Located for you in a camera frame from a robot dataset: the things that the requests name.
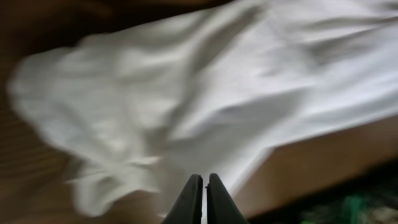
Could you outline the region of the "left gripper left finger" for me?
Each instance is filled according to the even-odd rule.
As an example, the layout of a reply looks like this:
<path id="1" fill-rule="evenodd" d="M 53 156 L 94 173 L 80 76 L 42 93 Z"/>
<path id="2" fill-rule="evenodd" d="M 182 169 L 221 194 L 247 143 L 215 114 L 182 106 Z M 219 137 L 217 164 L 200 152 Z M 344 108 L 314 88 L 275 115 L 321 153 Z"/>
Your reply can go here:
<path id="1" fill-rule="evenodd" d="M 203 179 L 200 175 L 193 174 L 161 224 L 200 224 L 202 196 Z"/>

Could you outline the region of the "white t-shirt with pixel logo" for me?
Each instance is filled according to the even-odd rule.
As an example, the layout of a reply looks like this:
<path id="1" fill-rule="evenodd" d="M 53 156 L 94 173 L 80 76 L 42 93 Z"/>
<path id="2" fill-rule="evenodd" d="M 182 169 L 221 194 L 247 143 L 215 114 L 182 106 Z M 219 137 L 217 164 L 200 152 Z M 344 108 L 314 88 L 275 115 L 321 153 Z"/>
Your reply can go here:
<path id="1" fill-rule="evenodd" d="M 192 174 L 235 193 L 272 150 L 397 114 L 396 1 L 233 1 L 35 54 L 8 86 L 72 155 L 76 209 Z"/>

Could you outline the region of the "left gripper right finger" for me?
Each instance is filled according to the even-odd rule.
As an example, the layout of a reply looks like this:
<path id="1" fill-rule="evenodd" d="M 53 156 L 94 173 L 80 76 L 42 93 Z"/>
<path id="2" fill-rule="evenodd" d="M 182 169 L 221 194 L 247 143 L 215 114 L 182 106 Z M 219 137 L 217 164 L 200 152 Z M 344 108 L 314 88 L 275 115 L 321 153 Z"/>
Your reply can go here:
<path id="1" fill-rule="evenodd" d="M 210 174 L 206 193 L 208 224 L 249 224 L 235 205 L 218 174 Z"/>

